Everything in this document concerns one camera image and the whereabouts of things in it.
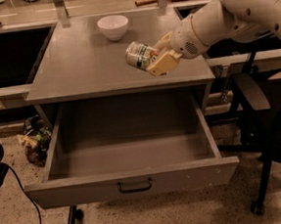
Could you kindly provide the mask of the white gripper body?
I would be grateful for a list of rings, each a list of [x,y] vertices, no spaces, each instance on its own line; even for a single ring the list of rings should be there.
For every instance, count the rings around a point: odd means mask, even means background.
[[[195,59],[205,53],[209,46],[198,37],[193,26],[193,15],[184,18],[173,30],[169,44],[171,48],[182,55],[182,58]]]

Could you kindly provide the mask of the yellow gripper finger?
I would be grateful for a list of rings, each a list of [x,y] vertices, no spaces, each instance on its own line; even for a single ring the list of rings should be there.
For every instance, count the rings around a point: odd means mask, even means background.
[[[160,41],[158,41],[154,48],[158,51],[161,51],[163,49],[166,49],[166,50],[171,50],[171,43],[170,43],[170,39],[171,39],[171,35],[172,35],[172,32],[169,32],[168,34],[166,34],[165,36],[163,36],[161,38]]]
[[[173,49],[163,54],[147,66],[146,71],[153,76],[162,76],[177,67],[182,54],[176,53]]]

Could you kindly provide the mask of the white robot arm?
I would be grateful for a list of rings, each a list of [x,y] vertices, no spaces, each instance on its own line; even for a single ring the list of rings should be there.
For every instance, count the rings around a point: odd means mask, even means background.
[[[212,0],[156,43],[146,71],[161,76],[183,58],[195,59],[216,42],[269,31],[281,40],[281,0]]]

